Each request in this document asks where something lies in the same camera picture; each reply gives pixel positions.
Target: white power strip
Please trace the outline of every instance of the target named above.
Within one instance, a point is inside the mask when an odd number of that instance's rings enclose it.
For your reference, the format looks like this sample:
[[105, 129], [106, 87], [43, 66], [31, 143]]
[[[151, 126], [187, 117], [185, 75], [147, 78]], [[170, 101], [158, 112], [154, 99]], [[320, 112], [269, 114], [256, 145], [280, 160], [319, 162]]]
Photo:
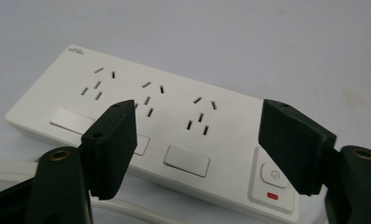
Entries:
[[297, 222], [299, 196], [258, 145], [262, 100], [69, 46], [7, 113], [25, 134], [77, 147], [117, 102], [135, 99], [128, 172], [268, 222]]

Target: red indicator light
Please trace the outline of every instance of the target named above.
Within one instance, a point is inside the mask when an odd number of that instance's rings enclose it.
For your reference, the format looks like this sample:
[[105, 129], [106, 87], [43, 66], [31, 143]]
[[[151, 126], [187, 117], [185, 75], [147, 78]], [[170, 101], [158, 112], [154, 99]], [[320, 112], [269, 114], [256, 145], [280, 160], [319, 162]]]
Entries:
[[278, 195], [274, 193], [267, 193], [267, 197], [273, 200], [278, 200]]

